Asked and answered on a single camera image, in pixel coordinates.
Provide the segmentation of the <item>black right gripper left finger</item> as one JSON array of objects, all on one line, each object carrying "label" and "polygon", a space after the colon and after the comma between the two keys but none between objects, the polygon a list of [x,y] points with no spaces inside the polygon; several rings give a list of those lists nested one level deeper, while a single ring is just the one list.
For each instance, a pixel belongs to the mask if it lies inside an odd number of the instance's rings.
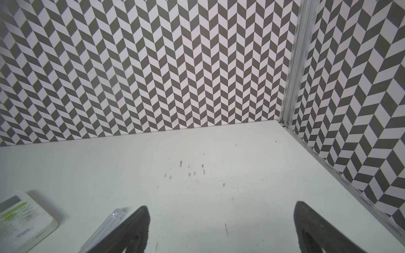
[{"label": "black right gripper left finger", "polygon": [[88,253],[143,253],[148,240],[150,214],[141,206]]}]

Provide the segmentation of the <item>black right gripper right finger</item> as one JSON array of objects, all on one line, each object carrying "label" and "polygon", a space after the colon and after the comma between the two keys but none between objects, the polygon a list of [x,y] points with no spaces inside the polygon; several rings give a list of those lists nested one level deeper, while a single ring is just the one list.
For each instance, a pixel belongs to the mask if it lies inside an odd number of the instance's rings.
[{"label": "black right gripper right finger", "polygon": [[294,224],[302,253],[364,252],[303,201],[295,205]]}]

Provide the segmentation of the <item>clear handle screwdriver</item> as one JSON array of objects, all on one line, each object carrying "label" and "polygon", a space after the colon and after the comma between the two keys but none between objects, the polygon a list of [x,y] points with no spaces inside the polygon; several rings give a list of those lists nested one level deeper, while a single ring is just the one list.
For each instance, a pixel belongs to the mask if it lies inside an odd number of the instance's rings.
[{"label": "clear handle screwdriver", "polygon": [[92,236],[84,243],[84,245],[80,248],[79,253],[87,253],[94,246],[96,246],[102,239],[104,239],[108,234],[118,227],[124,215],[125,211],[123,209],[115,209],[92,234]]}]

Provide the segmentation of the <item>white remote with green buttons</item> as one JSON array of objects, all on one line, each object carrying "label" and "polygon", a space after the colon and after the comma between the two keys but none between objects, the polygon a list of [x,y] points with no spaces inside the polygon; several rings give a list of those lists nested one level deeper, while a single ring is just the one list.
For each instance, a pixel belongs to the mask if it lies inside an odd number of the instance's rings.
[{"label": "white remote with green buttons", "polygon": [[27,193],[18,191],[1,202],[1,252],[27,253],[58,226]]}]

